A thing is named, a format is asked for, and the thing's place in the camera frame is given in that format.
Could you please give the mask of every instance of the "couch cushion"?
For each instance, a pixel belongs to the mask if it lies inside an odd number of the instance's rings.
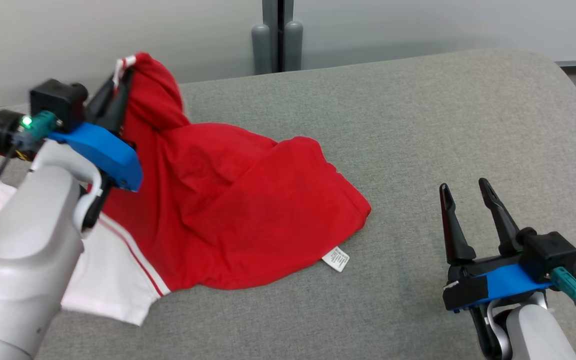
[[[197,286],[157,301],[143,326],[73,312],[52,323],[41,360],[481,359],[467,313],[444,309],[439,185],[448,183],[479,256],[498,238],[486,177],[520,228],[576,246],[576,88],[550,60],[473,50],[182,86],[194,123],[275,140],[317,139],[368,199],[364,230],[323,262],[263,287]],[[15,164],[4,180],[23,173]],[[548,292],[576,351],[576,308]]]

